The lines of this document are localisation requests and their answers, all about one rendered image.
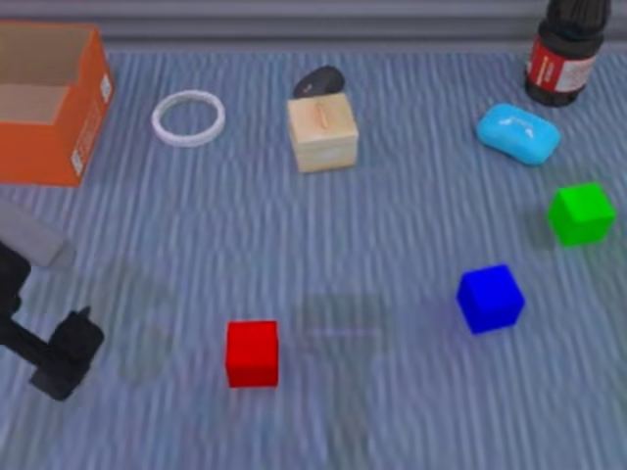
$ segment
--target orange box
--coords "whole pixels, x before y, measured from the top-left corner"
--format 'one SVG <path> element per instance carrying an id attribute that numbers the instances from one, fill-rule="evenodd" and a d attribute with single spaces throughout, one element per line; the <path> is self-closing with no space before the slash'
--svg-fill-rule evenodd
<path id="1" fill-rule="evenodd" d="M 78 186 L 113 94 L 96 26 L 0 22 L 0 183 Z"/>

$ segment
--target red cube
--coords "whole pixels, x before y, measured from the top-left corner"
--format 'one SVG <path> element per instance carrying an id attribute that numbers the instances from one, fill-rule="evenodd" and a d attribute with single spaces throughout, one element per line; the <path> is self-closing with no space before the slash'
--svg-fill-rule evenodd
<path id="1" fill-rule="evenodd" d="M 229 321 L 226 326 L 226 377 L 231 388 L 278 385 L 276 321 Z"/>

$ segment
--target light blue object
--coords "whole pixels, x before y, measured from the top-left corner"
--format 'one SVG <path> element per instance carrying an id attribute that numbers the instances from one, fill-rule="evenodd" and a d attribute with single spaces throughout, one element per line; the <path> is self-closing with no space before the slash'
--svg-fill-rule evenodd
<path id="1" fill-rule="evenodd" d="M 540 165 L 555 151 L 561 136 L 554 124 L 516 106 L 492 107 L 477 125 L 479 140 L 526 165 Z"/>

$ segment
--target black object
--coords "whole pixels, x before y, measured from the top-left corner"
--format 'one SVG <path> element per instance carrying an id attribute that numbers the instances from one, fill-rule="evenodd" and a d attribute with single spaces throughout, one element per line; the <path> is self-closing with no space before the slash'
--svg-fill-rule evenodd
<path id="1" fill-rule="evenodd" d="M 82 382 L 105 335 L 89 320 L 89 307 L 71 312 L 48 343 L 17 323 L 13 315 L 22 305 L 20 290 L 30 272 L 25 258 L 0 243 L 0 345 L 37 367 L 30 383 L 62 401 Z"/>
<path id="2" fill-rule="evenodd" d="M 574 102 L 603 45 L 610 0 L 551 0 L 527 64 L 525 90 L 552 107 Z"/>
<path id="3" fill-rule="evenodd" d="M 344 75 L 332 66 L 320 67 L 307 74 L 294 87 L 295 99 L 312 96 L 332 95 L 344 89 Z"/>

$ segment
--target green cube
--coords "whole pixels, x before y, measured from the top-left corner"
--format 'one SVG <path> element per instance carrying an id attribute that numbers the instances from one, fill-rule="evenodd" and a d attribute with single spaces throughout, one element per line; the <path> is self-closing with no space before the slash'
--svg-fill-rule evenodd
<path id="1" fill-rule="evenodd" d="M 564 247 L 601 241 L 616 219 L 616 210 L 599 183 L 557 190 L 548 213 L 549 223 Z"/>

